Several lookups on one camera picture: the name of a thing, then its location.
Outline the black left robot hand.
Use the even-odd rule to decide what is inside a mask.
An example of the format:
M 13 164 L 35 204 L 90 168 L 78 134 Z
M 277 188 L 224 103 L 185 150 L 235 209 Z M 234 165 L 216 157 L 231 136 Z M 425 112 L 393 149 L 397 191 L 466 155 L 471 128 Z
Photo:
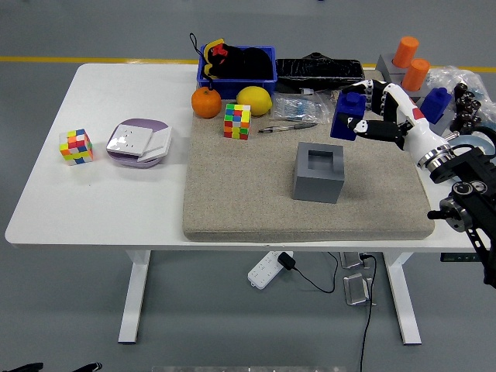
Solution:
M 43 362 L 28 363 L 11 370 L 3 370 L 3 372 L 40 372 L 43 369 L 43 367 L 44 367 Z M 102 369 L 102 364 L 99 362 L 94 362 L 94 363 L 85 364 L 84 366 L 74 370 L 74 372 L 94 372 L 94 371 L 99 371 L 101 369 Z

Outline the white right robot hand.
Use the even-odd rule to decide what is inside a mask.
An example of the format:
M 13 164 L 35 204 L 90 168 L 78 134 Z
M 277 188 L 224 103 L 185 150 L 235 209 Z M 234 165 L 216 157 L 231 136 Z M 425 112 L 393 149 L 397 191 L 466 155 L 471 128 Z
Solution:
M 358 105 L 354 112 L 343 109 L 337 114 L 338 121 L 355 135 L 395 143 L 419 167 L 454 158 L 448 141 L 430 129 L 427 118 L 401 86 L 364 80 L 342 89 L 339 98 Z

